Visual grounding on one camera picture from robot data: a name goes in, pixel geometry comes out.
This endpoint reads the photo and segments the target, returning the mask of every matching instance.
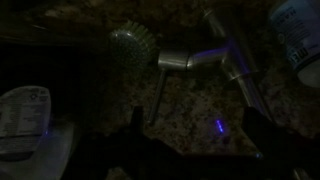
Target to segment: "faucet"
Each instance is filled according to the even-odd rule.
[[[256,108],[273,121],[270,111],[256,86],[253,74],[259,72],[245,34],[237,24],[230,5],[204,10],[204,20],[210,28],[213,41],[223,39],[216,47],[190,52],[180,47],[166,47],[160,51],[158,67],[161,70],[154,101],[147,119],[153,125],[166,82],[167,71],[204,71],[219,69],[228,81],[235,81],[246,105]]]

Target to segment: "granite countertop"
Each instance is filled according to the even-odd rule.
[[[252,51],[266,74],[259,83],[275,121],[306,137],[320,131],[320,90],[299,82],[284,59],[267,24],[268,10],[277,0],[241,0],[239,17]],[[24,12],[25,19],[53,32],[81,36],[106,35],[127,20],[150,29],[160,39],[175,39],[201,18],[198,1],[70,0]],[[127,125],[134,106],[147,114],[159,76],[156,66],[141,74],[128,73],[100,55],[83,65],[88,123],[106,134]],[[158,120],[145,134],[181,153],[254,154],[257,149],[240,128],[241,93],[225,90],[218,76],[191,78],[172,74],[167,79]],[[221,119],[225,133],[216,133]]]

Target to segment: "metal rod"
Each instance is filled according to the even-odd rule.
[[[162,91],[166,85],[166,78],[167,78],[167,71],[161,70],[160,78],[157,85],[156,94],[153,99],[153,103],[151,106],[151,110],[148,116],[148,124],[153,125],[156,120],[156,115],[158,113],[158,108],[160,105],[161,97],[162,97]]]

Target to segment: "plastic bottle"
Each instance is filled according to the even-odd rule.
[[[272,8],[269,20],[300,81],[320,88],[319,1],[280,1]]]

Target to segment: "label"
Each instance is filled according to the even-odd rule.
[[[0,154],[33,152],[45,134],[51,111],[47,88],[25,86],[0,97]]]
[[[320,58],[320,17],[317,8],[312,1],[288,0],[270,17],[294,69],[306,61]]]

